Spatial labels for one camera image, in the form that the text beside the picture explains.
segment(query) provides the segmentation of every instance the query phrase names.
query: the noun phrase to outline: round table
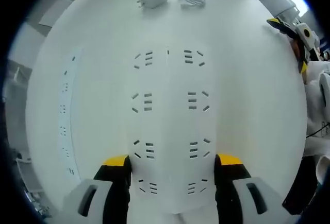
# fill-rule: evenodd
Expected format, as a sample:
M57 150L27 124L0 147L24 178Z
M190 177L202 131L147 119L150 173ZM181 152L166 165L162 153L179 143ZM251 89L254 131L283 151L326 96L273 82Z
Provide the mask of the round table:
M203 44L218 72L217 150L238 156L283 199L304 150L304 86L286 36L271 28L258 0L206 0L182 9L168 0L156 9L137 0L75 0L48 34L28 87L26 126L37 176L56 208L74 183L58 153L58 105L63 58L81 46L73 87L71 129L80 177L93 178L102 162L127 153L123 125L123 55L138 43Z

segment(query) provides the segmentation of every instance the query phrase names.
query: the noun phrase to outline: vent slot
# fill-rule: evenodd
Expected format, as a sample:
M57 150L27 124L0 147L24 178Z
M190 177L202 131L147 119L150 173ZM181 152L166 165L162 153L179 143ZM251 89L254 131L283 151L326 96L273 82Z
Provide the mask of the vent slot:
M136 93L135 95L132 96L132 99L135 99L135 98L138 97L138 96L139 96L139 94Z
M206 97L208 97L208 93L206 93L205 91L203 91L202 94L204 94Z
M203 157L207 157L210 154L210 152L207 152Z
M263 214L267 211L267 206L265 200L263 199L259 189L254 183L246 184L249 189L251 196L253 198L254 204L256 205L257 213L259 215Z

